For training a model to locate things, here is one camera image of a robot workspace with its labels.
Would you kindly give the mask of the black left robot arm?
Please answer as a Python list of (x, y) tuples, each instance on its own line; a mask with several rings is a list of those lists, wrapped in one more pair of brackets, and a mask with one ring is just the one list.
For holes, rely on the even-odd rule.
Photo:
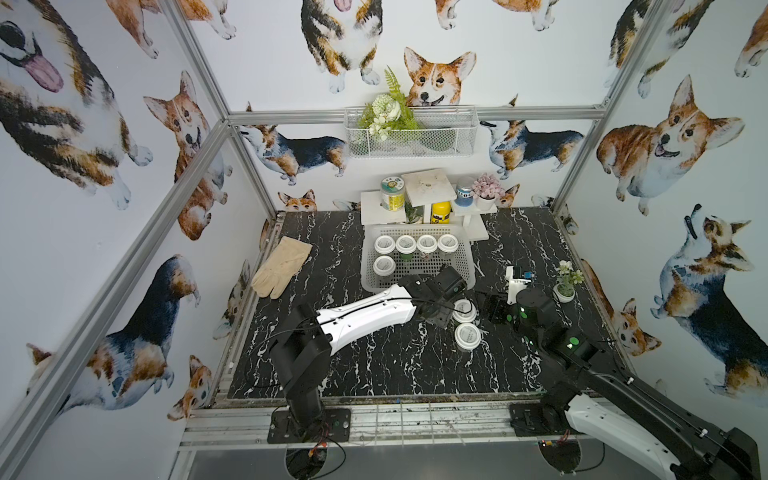
[(341, 349), (385, 328), (449, 316), (467, 289), (464, 278), (444, 266), (435, 276), (406, 275), (351, 304), (321, 310), (300, 305), (292, 310), (265, 343), (293, 424), (312, 432), (326, 422), (319, 386), (332, 356)]

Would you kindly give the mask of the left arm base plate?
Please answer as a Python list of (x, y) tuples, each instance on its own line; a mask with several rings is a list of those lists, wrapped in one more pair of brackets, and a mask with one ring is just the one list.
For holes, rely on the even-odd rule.
[(350, 438), (352, 411), (330, 408), (324, 417), (301, 426), (290, 410), (275, 411), (271, 415), (267, 442), (269, 444), (310, 443), (334, 440), (347, 442)]

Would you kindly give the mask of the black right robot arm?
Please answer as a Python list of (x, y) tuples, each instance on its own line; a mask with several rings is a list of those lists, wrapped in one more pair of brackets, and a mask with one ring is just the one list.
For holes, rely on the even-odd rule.
[(610, 341), (560, 318), (540, 289), (506, 296), (476, 294), (483, 320), (503, 325), (540, 358), (543, 396), (534, 407), (513, 407), (516, 433), (582, 433), (611, 447), (660, 479), (758, 479), (758, 445), (738, 428), (723, 430), (631, 375), (620, 363), (596, 361)]

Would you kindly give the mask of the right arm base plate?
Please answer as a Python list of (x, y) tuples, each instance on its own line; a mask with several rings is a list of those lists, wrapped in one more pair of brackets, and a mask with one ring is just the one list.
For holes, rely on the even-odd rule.
[(541, 403), (509, 405), (510, 424), (517, 436), (564, 436), (573, 434), (562, 411)]

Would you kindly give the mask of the white plastic perforated basket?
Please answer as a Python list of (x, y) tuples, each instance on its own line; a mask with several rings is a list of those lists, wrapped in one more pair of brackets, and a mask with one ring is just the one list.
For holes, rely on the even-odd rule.
[[(375, 273), (374, 263), (382, 256), (382, 253), (375, 249), (376, 241), (382, 236), (388, 236), (396, 243), (404, 235), (412, 237), (415, 241), (425, 235), (432, 236), (435, 240), (444, 235), (453, 235), (457, 240), (457, 248), (452, 253), (445, 253), (436, 246), (433, 252), (422, 253), (416, 247), (410, 259), (404, 260), (397, 247), (394, 247), (387, 253), (387, 256), (394, 260), (393, 272), (388, 276)], [(361, 285), (369, 293), (383, 291), (406, 275), (435, 276), (444, 266), (451, 266), (456, 270), (469, 289), (476, 284), (470, 241), (464, 229), (457, 225), (376, 225), (365, 228), (361, 254)]]

